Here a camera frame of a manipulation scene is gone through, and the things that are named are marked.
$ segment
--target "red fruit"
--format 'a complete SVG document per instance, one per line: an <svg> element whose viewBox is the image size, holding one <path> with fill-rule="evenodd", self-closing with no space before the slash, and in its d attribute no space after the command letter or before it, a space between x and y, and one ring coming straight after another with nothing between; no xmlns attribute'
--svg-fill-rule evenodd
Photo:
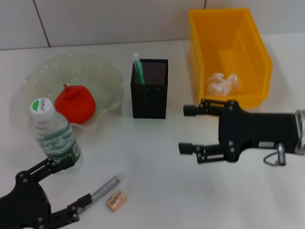
<svg viewBox="0 0 305 229"><path fill-rule="evenodd" d="M82 85L63 85L65 88L57 96L54 107L69 123L83 123L95 111L95 101L89 90Z"/></svg>

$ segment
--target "black mesh pen holder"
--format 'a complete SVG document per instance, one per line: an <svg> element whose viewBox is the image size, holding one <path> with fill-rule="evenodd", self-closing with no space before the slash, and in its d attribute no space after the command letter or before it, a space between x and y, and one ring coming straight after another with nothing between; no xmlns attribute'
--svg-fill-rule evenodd
<svg viewBox="0 0 305 229"><path fill-rule="evenodd" d="M145 84L140 84L133 64L132 112L134 118L165 118L167 101L168 60L140 59Z"/></svg>

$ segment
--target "white bottle cap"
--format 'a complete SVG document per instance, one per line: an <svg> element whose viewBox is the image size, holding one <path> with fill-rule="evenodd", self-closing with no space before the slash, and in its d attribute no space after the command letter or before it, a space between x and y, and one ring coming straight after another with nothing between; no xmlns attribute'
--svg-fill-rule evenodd
<svg viewBox="0 0 305 229"><path fill-rule="evenodd" d="M35 120L46 122L53 116L55 108L49 99L39 98L30 105L30 112Z"/></svg>

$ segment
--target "plastic bottle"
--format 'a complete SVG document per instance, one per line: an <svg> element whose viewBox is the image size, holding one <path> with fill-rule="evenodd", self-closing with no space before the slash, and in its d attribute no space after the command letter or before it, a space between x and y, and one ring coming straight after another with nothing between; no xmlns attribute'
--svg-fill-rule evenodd
<svg viewBox="0 0 305 229"><path fill-rule="evenodd" d="M74 167L79 167L82 164L81 149L67 119L55 111L52 102L47 98L32 102L30 111L35 119L36 139L43 152L56 163L71 156Z"/></svg>

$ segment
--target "table surface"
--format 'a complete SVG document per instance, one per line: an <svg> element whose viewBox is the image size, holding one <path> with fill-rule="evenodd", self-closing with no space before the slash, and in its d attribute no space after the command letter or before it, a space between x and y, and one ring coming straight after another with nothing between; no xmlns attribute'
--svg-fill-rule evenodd
<svg viewBox="0 0 305 229"><path fill-rule="evenodd" d="M262 36L273 60L269 97L262 112L305 108L305 33ZM15 185L15 175L45 158L25 130L15 105L20 84L39 63L58 54L91 52L110 60L124 75L122 107L103 117L97 128L77 131L84 162L69 174L41 182L52 211L95 191L116 173L128 201L117 212L106 206L108 193L67 229L270 229L305 227L305 157L287 155L287 166L263 163L270 151L249 149L237 163L198 165L181 156L179 142L218 142L218 119L184 117L193 104L187 61L189 41L59 47L0 52L0 196ZM169 60L165 120L133 119L130 92L132 53Z"/></svg>

